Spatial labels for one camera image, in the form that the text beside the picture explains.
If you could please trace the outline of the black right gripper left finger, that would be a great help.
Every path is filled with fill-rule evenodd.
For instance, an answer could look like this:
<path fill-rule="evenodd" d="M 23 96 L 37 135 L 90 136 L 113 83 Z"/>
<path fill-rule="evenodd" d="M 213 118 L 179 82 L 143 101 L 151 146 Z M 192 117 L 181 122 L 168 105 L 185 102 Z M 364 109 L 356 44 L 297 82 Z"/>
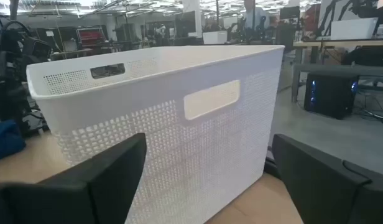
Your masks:
<path fill-rule="evenodd" d="M 0 223 L 124 223 L 146 153 L 137 133 L 36 184 L 0 183 Z"/>

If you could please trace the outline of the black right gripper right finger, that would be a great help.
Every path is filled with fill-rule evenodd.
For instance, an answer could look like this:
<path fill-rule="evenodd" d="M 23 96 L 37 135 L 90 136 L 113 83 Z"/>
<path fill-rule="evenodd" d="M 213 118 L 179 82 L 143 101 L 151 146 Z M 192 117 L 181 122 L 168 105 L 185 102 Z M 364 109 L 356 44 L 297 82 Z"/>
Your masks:
<path fill-rule="evenodd" d="M 383 174 L 275 134 L 272 153 L 304 223 L 383 223 Z"/>

